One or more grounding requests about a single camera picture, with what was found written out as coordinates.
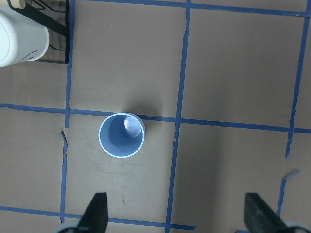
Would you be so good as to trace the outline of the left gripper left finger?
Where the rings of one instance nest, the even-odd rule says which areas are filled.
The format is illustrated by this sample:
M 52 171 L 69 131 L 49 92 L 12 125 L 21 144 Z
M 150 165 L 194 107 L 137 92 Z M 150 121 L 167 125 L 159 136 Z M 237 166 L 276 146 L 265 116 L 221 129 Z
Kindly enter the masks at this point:
M 108 225 L 107 194 L 95 193 L 80 219 L 79 233 L 104 233 Z

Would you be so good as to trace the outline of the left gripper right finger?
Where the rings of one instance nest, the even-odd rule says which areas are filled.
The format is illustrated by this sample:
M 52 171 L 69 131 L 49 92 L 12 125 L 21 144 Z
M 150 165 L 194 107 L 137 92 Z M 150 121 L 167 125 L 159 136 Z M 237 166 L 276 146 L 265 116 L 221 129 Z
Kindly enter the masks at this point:
M 250 233 L 292 232 L 257 193 L 245 194 L 244 223 Z

